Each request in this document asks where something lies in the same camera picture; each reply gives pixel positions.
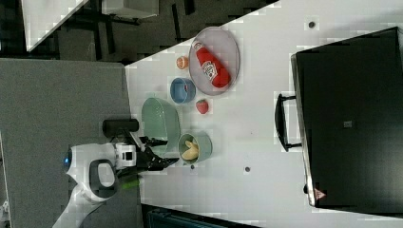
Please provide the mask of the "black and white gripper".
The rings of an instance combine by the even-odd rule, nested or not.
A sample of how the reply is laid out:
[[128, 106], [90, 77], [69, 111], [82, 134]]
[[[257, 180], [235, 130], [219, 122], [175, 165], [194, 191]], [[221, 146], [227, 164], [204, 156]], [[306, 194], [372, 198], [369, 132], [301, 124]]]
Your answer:
[[118, 173], [162, 171], [179, 160], [179, 158], [152, 159], [152, 155], [147, 154], [145, 146], [167, 145], [167, 141], [144, 137], [144, 142], [142, 142], [137, 133], [131, 132], [127, 128], [118, 129], [114, 139], [116, 140], [114, 143], [115, 169]]

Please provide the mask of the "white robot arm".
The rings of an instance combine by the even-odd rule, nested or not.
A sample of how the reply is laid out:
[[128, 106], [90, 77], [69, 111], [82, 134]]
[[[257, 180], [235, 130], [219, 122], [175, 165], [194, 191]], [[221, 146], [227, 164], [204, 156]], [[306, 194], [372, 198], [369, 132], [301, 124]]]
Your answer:
[[162, 171], [176, 158], [162, 158], [152, 151], [164, 140], [139, 137], [127, 128], [112, 135], [120, 142], [88, 143], [72, 146], [64, 158], [66, 174], [75, 182], [68, 204], [52, 228], [80, 228], [85, 218], [134, 176], [147, 171]]

